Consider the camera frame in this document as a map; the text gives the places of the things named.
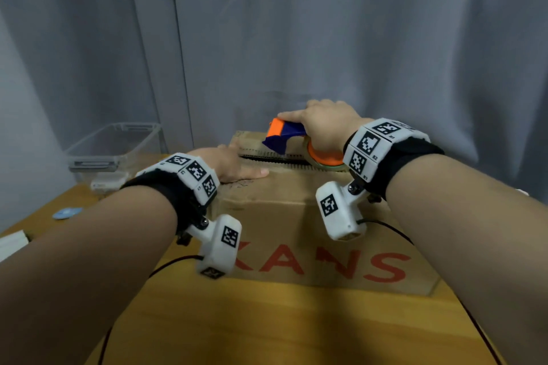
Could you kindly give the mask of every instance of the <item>gray curtain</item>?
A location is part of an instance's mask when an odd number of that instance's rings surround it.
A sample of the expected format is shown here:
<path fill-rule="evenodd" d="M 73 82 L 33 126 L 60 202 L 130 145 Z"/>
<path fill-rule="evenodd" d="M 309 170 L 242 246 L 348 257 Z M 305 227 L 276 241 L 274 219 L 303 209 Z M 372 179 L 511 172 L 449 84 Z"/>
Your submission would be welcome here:
<path fill-rule="evenodd" d="M 310 98 L 548 202 L 548 0 L 176 0 L 196 146 Z"/>
<path fill-rule="evenodd" d="M 160 121 L 170 149 L 192 147 L 174 0 L 0 0 L 0 12 L 63 149 L 120 121 Z"/>

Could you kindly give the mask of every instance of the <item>black cable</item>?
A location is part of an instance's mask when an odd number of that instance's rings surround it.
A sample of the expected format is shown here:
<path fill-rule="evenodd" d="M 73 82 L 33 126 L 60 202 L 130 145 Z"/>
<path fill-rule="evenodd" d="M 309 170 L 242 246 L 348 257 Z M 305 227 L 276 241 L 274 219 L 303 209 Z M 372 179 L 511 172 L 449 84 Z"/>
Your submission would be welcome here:
<path fill-rule="evenodd" d="M 367 218 L 363 218 L 363 219 L 360 219 L 359 221 L 357 221 L 356 223 L 357 224 L 364 224 L 364 223 L 367 223 L 367 222 L 371 222 L 371 223 L 374 223 L 374 224 L 379 224 L 379 225 L 382 225 L 382 226 L 386 226 L 387 228 L 393 230 L 396 234 L 398 234 L 400 237 L 404 238 L 405 240 L 407 240 L 408 242 L 410 242 L 411 244 L 413 244 L 413 241 L 411 241 L 411 239 L 409 237 L 407 237 L 407 235 L 405 235 L 403 232 L 401 232 L 400 230 L 394 228 L 392 225 L 390 224 L 387 224 L 385 222 L 382 222 L 382 221 L 378 221 L 376 219 L 367 219 Z M 483 342 L 485 343 L 485 345 L 487 346 L 487 348 L 489 349 L 489 352 L 491 353 L 491 356 L 493 356 L 493 359 L 495 360 L 495 363 L 497 365 L 503 365 L 502 361 L 500 361 L 500 358 L 499 356 L 497 355 L 497 353 L 495 352 L 495 349 L 493 348 L 493 346 L 491 345 L 491 342 L 489 342 L 489 339 L 487 339 L 487 336 L 483 333 L 483 330 L 482 328 L 479 326 L 478 322 L 476 321 L 476 319 L 474 319 L 474 317 L 472 316 L 472 313 L 470 313 L 470 311 L 466 308 L 466 306 L 464 306 L 464 303 L 461 301 L 461 299 L 459 299 L 457 297 L 457 300 L 459 300 L 459 303 L 460 305 L 462 306 L 462 308 L 464 309 L 464 311 L 466 312 L 466 314 L 468 315 L 468 317 L 470 318 L 470 321 L 472 322 L 472 324 L 474 325 L 474 327 L 476 328 L 477 332 L 479 333 L 479 335 L 481 336 Z"/>
<path fill-rule="evenodd" d="M 190 255 L 185 255 L 183 257 L 174 258 L 173 260 L 168 261 L 166 264 L 162 264 L 156 270 L 151 272 L 150 275 L 148 276 L 148 278 L 150 279 L 151 277 L 153 277 L 155 274 L 159 273 L 160 271 L 162 271 L 166 267 L 169 267 L 171 264 L 175 264 L 179 261 L 191 260 L 191 259 L 203 260 L 204 258 L 203 258 L 202 255 L 196 255 L 196 256 L 195 255 L 191 255 L 191 256 Z M 114 327 L 114 325 L 112 325 L 110 327 L 110 329 L 107 331 L 107 333 L 105 334 L 105 339 L 103 340 L 103 345 L 101 347 L 101 353 L 99 354 L 99 360 L 97 361 L 97 365 L 102 365 L 103 360 L 105 359 L 106 346 L 108 344 L 108 340 L 110 339 L 110 334 L 112 333 L 112 328 L 113 327 Z"/>

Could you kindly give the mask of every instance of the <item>person's right hand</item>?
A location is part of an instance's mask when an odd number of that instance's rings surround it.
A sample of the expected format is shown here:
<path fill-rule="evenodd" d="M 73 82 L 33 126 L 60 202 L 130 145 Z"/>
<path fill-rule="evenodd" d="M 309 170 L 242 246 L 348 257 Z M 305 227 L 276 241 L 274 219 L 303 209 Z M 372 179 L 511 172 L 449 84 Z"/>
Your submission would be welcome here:
<path fill-rule="evenodd" d="M 278 114 L 285 121 L 302 123 L 318 151 L 342 151 L 346 140 L 360 126 L 373 121 L 360 115 L 344 101 L 310 100 L 305 110 Z"/>

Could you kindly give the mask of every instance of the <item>wooden table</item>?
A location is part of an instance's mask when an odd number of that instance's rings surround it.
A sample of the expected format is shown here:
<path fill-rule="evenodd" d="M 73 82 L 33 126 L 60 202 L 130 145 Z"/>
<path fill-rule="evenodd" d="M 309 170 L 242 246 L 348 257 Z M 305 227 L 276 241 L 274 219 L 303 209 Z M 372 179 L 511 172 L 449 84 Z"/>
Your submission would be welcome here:
<path fill-rule="evenodd" d="M 62 221 L 65 207 L 97 196 L 75 186 L 15 224 L 37 237 Z M 160 264 L 196 254 L 173 243 Z M 97 364 L 99 346 L 86 365 Z M 489 364 L 480 336 L 449 287 L 432 297 L 349 289 L 210 281 L 181 261 L 150 279 L 120 316 L 105 355 L 109 364 Z"/>

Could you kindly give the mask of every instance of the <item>white paper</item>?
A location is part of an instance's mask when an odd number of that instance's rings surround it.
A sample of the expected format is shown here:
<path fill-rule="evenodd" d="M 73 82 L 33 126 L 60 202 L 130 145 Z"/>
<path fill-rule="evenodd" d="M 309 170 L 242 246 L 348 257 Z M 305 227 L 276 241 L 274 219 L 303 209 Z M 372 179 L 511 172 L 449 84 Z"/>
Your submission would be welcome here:
<path fill-rule="evenodd" d="M 17 231 L 0 238 L 0 262 L 22 249 L 28 243 L 29 240 L 23 231 Z"/>

